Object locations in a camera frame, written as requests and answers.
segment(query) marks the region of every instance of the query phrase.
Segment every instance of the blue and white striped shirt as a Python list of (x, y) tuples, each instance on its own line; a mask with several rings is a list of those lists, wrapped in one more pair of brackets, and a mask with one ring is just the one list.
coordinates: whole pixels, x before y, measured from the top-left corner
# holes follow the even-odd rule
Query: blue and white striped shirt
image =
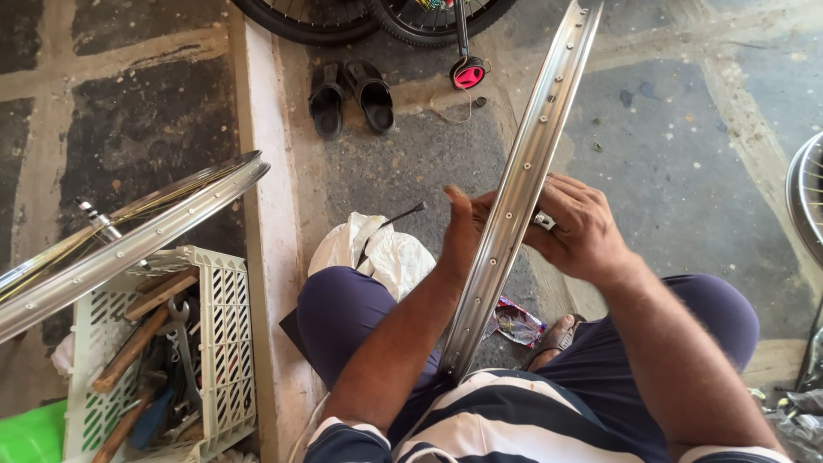
[[(440, 396), (392, 453), (369, 424), (334, 417), (318, 427), (305, 463), (642, 463), (577, 395), (541, 376), (481, 370)], [(702, 446), (679, 463), (791, 463), (762, 447)]]

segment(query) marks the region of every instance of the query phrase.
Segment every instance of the pink training wheel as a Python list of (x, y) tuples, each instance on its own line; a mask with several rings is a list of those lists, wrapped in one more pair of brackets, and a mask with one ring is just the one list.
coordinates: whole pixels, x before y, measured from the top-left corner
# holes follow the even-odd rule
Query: pink training wheel
[(461, 58), (449, 72), (452, 87), (457, 90), (472, 88), (479, 84), (485, 76), (486, 68), (483, 67), (483, 60), (475, 56)]

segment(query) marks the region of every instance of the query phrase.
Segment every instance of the foot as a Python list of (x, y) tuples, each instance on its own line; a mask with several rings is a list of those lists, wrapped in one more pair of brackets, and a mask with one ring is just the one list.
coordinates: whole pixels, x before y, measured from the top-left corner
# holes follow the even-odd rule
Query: foot
[[(571, 330), (573, 327), (574, 317), (571, 315), (567, 315), (557, 321), (555, 327), (551, 329), (547, 336), (552, 336), (554, 334), (560, 336), (561, 334)], [(551, 361), (554, 357), (557, 357), (557, 354), (560, 352), (561, 350), (558, 348), (550, 348), (548, 350), (541, 352), (534, 358), (534, 360), (532, 360), (532, 364), (528, 366), (528, 370), (530, 372), (533, 372), (538, 368), (543, 367), (544, 365), (549, 363), (549, 361)]]

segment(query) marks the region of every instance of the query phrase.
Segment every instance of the black sandal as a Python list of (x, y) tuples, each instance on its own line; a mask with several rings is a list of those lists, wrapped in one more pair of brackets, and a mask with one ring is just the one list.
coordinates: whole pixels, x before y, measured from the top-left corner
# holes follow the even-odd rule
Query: black sandal
[(343, 130), (343, 69), (340, 63), (317, 68), (311, 77), (309, 115), (317, 135), (333, 140)]
[(394, 130), (392, 95), (380, 71), (366, 61), (348, 61), (345, 65), (346, 81), (355, 91), (355, 100), (365, 113), (365, 120), (379, 135)]
[(566, 350), (570, 345), (571, 342), (574, 341), (574, 332), (577, 331), (577, 327), (580, 325), (581, 322), (585, 322), (586, 319), (580, 314), (571, 314), (574, 317), (574, 324), (564, 333), (559, 334), (552, 334), (551, 330), (546, 333), (546, 337), (540, 341), (540, 344), (534, 351), (534, 355), (529, 359), (528, 363), (523, 365), (523, 370), (526, 371), (534, 362), (534, 359), (537, 358), (538, 355), (541, 353), (546, 352), (549, 349), (556, 348), (557, 350), (563, 352)]

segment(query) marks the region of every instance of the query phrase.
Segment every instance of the man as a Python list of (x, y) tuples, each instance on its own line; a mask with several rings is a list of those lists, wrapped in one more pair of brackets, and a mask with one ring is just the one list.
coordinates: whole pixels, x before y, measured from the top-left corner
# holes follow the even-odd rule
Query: man
[(399, 303), (346, 267), (306, 282), (300, 333), (331, 395), (305, 461), (789, 462), (738, 376), (758, 338), (751, 305), (708, 275), (659, 280), (625, 245), (603, 193), (564, 175), (550, 174), (537, 201), (556, 225), (530, 225), (523, 243), (593, 284), (609, 315), (561, 319), (550, 335), (576, 331), (570, 345), (449, 390), (433, 349), (494, 194), (444, 191), (439, 262)]

